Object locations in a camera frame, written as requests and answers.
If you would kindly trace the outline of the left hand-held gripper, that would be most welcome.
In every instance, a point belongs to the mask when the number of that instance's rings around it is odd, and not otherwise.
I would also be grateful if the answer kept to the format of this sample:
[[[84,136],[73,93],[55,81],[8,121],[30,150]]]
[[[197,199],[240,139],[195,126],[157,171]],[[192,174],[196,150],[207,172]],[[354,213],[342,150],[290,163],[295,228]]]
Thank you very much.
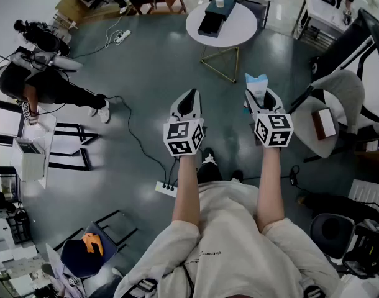
[[[170,108],[163,125],[163,142],[171,156],[195,155],[204,139],[200,92],[184,92]]]

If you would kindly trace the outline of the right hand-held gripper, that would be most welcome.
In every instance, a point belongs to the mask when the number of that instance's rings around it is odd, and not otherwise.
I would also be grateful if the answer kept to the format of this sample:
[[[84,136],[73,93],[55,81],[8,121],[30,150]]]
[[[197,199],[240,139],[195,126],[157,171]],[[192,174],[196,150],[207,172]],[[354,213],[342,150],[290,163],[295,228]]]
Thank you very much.
[[[267,88],[265,93],[266,110],[258,105],[252,92],[246,89],[245,101],[253,118],[251,129],[258,142],[265,148],[287,147],[294,127],[291,116],[286,113],[283,107],[281,98]]]

